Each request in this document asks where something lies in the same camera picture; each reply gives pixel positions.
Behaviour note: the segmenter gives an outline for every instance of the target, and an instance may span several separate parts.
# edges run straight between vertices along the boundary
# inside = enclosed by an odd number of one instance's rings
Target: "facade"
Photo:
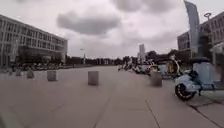
[[[199,26],[199,33],[204,34],[206,33],[206,30],[209,29],[210,32],[208,33],[208,36],[210,37],[210,42],[212,46],[219,44],[221,42],[224,42],[224,12],[212,17],[210,20],[200,24]],[[179,50],[188,50],[189,47],[183,47],[186,42],[189,42],[189,38],[186,37],[186,33],[180,35],[177,37],[178,42],[178,48]],[[216,63],[216,55],[213,54],[213,63]]]
[[[0,67],[9,65],[23,46],[29,48],[29,54],[60,56],[65,62],[67,43],[64,38],[0,15]]]
[[[145,61],[145,45],[144,44],[139,45],[139,54],[140,54],[140,60],[142,62]]]
[[[138,52],[138,53],[137,53],[137,62],[140,63],[140,61],[141,61],[140,53]]]

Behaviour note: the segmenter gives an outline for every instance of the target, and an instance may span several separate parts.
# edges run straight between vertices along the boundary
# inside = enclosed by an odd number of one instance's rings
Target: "stone bollard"
[[[16,69],[16,76],[21,76],[21,69]]]
[[[57,72],[55,70],[47,71],[47,80],[48,81],[57,81]]]
[[[151,74],[151,85],[161,87],[162,86],[162,73],[159,71],[153,71]]]
[[[26,76],[27,76],[28,79],[33,79],[34,78],[34,73],[33,73],[33,70],[31,68],[28,69]]]
[[[88,72],[88,84],[89,85],[99,85],[99,72],[89,71]]]
[[[9,75],[11,76],[13,74],[13,71],[12,71],[12,69],[10,68],[9,69]]]

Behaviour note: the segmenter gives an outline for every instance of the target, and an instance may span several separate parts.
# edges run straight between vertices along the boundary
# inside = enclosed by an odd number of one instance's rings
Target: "wheel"
[[[196,92],[187,92],[183,84],[176,85],[175,94],[182,101],[188,101],[194,97]]]

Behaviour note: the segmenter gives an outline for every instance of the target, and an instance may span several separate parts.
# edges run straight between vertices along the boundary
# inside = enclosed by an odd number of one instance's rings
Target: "white scooter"
[[[200,96],[201,91],[224,91],[224,80],[215,81],[214,68],[207,58],[193,58],[189,62],[193,65],[193,69],[175,80],[175,94],[179,99],[190,100],[197,92]]]

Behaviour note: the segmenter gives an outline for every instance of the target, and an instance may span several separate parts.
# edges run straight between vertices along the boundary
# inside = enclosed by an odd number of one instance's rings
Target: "plaza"
[[[0,113],[8,128],[222,128],[224,92],[204,92],[188,102],[174,94],[174,82],[154,87],[146,75],[117,72],[116,66],[46,71],[34,79],[0,74]],[[99,86],[88,86],[99,71]]]

